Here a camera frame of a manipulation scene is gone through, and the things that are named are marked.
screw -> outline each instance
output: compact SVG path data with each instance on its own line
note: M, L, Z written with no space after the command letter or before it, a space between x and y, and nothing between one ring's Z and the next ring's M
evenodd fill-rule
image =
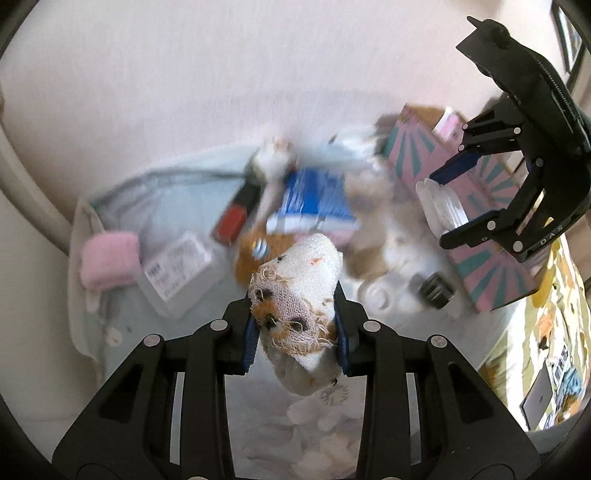
M431 338L431 345L436 346L437 348L445 348L447 347L447 339L441 335L436 335Z
M381 325L375 320L368 320L363 324L363 328L368 332L377 332L378 330L380 330Z
M228 323L224 319L217 319L210 323L209 326L212 330L216 332L221 332L222 330L225 330L227 328Z
M160 335L156 335L155 333L151 333L147 337L144 338L144 345L145 346L156 346L160 343Z

white label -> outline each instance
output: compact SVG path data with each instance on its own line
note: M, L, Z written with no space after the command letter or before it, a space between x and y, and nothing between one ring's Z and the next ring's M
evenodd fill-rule
M169 301L212 262L210 252L190 233L184 233L144 267L158 295Z

pink box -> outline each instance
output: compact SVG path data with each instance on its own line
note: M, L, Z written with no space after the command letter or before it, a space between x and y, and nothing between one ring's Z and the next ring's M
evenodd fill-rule
M419 114L404 107L388 138L384 155L395 175L417 199L415 185L441 167L456 153L456 145L444 144L423 124ZM482 157L476 167L449 183L466 216L472 220L492 210L505 208L518 186L496 155ZM448 251L476 308L487 312L536 291L540 257L520 264L495 242L471 248L462 245Z

worn plush toy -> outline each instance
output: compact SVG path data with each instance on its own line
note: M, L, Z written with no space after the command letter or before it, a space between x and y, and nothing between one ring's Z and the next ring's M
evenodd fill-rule
M262 265L248 289L261 343L275 374L307 396L339 374L333 295L343 259L317 233Z

clear plastic container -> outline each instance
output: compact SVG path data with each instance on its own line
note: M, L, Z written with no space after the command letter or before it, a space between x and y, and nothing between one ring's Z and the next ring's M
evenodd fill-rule
M224 247L185 232L142 263L140 289L159 315L179 319L229 271Z

